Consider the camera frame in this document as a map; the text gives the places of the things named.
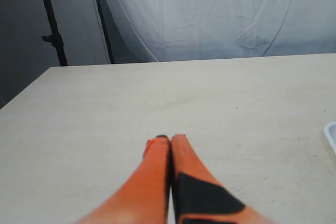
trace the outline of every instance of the table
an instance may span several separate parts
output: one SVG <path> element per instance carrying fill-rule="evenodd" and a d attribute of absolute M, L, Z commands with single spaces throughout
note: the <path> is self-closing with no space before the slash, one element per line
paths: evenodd
<path fill-rule="evenodd" d="M 277 223 L 334 223 L 336 54 L 50 68 L 0 110 L 0 223 L 70 223 L 158 134 Z M 170 209 L 169 223 L 173 223 Z"/>

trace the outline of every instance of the orange finger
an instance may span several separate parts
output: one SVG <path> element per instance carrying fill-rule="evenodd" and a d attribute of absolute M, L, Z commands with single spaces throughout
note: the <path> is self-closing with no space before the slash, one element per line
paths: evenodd
<path fill-rule="evenodd" d="M 165 224 L 169 200 L 170 141 L 147 142 L 143 161 L 123 186 L 77 224 Z"/>
<path fill-rule="evenodd" d="M 172 139 L 177 224 L 270 224 L 232 196 L 207 170 L 185 135 Z"/>

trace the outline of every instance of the white fabric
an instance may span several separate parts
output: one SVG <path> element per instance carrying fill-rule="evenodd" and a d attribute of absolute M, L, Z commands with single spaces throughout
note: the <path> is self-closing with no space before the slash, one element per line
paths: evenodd
<path fill-rule="evenodd" d="M 143 61 L 336 51 L 334 0 L 107 0 Z"/>

